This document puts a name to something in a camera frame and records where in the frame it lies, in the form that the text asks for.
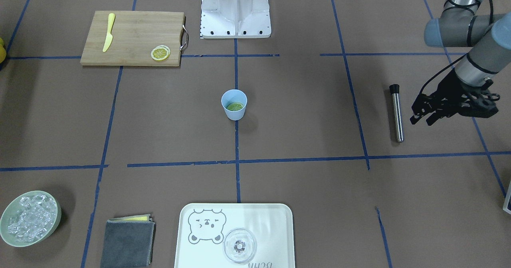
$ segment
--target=gray towel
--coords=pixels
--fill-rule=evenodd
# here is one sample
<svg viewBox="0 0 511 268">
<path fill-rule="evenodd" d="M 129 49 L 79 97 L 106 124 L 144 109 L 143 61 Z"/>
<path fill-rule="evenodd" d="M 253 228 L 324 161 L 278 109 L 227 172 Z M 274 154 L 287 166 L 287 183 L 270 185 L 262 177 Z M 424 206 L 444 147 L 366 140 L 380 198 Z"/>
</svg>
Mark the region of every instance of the gray towel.
<svg viewBox="0 0 511 268">
<path fill-rule="evenodd" d="M 101 268 L 145 267 L 151 264 L 155 223 L 114 218 L 106 221 Z"/>
</svg>

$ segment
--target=bowl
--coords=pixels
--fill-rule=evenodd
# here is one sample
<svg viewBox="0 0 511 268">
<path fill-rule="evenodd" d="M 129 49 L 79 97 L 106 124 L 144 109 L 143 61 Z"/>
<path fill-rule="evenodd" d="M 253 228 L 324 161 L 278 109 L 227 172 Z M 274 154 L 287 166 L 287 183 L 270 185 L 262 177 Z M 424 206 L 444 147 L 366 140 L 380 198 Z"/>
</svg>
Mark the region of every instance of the bowl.
<svg viewBox="0 0 511 268">
<path fill-rule="evenodd" d="M 56 215 L 56 217 L 51 219 L 50 229 L 46 232 L 46 234 L 43 234 L 43 236 L 40 239 L 34 240 L 32 242 L 22 242 L 22 241 L 18 240 L 14 235 L 10 234 L 7 231 L 7 226 L 9 226 L 9 220 L 11 219 L 11 217 L 13 217 L 13 215 L 15 215 L 16 212 L 18 212 L 18 210 L 24 210 L 24 207 L 20 204 L 20 199 L 22 197 L 32 197 L 32 196 L 38 195 L 38 194 L 45 195 L 46 197 L 51 197 L 55 200 L 55 204 L 57 206 L 57 215 Z M 43 241 L 49 235 L 51 235 L 55 231 L 57 226 L 59 226 L 61 216 L 62 216 L 62 211 L 60 210 L 60 205 L 59 205 L 58 201 L 49 193 L 40 191 L 40 190 L 23 193 L 22 195 L 18 196 L 16 199 L 14 199 L 7 206 L 7 208 L 5 208 L 4 213 L 2 213 L 2 217 L 0 218 L 0 236 L 5 241 L 5 243 L 7 243 L 11 246 L 14 246 L 14 247 L 30 246 L 30 245 L 33 245 L 33 244 Z"/>
</svg>

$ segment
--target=cartoon bear face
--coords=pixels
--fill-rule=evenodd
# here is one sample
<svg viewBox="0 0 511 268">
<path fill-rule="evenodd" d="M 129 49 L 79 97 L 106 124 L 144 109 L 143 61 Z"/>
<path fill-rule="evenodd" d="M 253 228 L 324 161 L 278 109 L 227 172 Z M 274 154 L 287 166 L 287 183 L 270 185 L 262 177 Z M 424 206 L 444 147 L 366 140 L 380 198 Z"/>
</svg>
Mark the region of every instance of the cartoon bear face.
<svg viewBox="0 0 511 268">
<path fill-rule="evenodd" d="M 223 241 L 222 230 L 225 225 L 225 214 L 222 210 L 215 212 L 213 210 L 196 211 L 188 217 L 188 224 L 192 233 L 188 235 L 191 244 L 197 244 L 201 240 L 211 240 L 214 244 L 220 244 Z"/>
</svg>

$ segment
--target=blue joint cap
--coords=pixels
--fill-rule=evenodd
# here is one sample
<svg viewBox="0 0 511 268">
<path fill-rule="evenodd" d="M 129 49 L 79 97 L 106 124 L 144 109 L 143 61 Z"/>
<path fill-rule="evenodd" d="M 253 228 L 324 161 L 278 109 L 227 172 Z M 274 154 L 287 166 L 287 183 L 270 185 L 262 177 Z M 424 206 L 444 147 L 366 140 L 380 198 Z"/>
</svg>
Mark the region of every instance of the blue joint cap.
<svg viewBox="0 0 511 268">
<path fill-rule="evenodd" d="M 424 29 L 424 42 L 427 46 L 432 46 L 434 48 L 444 47 L 442 36 L 440 35 L 440 24 L 438 23 L 438 18 L 428 21 L 428 24 Z"/>
<path fill-rule="evenodd" d="M 495 22 L 491 36 L 498 45 L 511 51 L 511 12 Z"/>
</svg>

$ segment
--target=cutting board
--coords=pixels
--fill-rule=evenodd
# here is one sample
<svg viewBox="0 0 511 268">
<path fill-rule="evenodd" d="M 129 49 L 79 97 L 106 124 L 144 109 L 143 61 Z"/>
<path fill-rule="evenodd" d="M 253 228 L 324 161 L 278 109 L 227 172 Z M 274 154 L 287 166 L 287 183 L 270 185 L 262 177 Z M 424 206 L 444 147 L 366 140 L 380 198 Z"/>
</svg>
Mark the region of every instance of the cutting board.
<svg viewBox="0 0 511 268">
<path fill-rule="evenodd" d="M 108 14 L 115 13 L 110 48 L 103 52 Z M 179 66 L 183 12 L 96 11 L 85 42 L 83 66 Z M 153 48 L 165 45 L 170 56 L 151 58 Z"/>
</svg>

